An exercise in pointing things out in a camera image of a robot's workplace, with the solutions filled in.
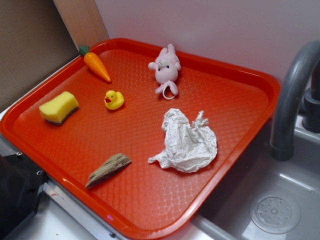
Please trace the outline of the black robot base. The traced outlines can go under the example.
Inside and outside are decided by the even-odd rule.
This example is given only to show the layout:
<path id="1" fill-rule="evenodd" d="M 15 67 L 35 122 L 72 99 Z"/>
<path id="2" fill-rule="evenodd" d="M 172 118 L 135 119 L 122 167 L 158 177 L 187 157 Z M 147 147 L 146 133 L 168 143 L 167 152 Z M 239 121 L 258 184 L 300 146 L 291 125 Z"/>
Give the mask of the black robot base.
<path id="1" fill-rule="evenodd" d="M 25 154 L 0 158 L 0 238 L 8 239 L 38 211 L 47 178 L 44 170 Z"/>

